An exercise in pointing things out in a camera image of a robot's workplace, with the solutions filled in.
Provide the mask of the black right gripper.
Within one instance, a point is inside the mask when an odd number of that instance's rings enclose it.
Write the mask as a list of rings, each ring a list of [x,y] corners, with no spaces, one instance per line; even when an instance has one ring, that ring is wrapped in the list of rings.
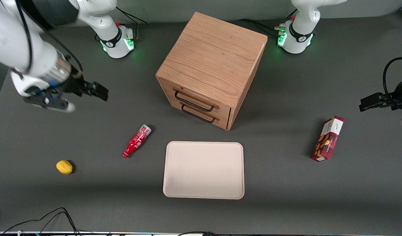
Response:
[[[83,79],[83,77],[69,77],[66,81],[61,83],[59,87],[64,93],[72,93],[79,97],[85,94],[88,96],[96,96],[103,101],[108,100],[109,90],[107,88],[97,82],[88,83]]]

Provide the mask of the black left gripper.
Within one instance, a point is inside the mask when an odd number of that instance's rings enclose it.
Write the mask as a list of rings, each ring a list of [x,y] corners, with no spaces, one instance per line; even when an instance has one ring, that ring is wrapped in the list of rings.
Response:
[[[402,110],[402,82],[400,82],[393,92],[374,93],[360,100],[359,109],[360,112],[367,111],[373,108],[385,108],[389,107],[392,111]]]

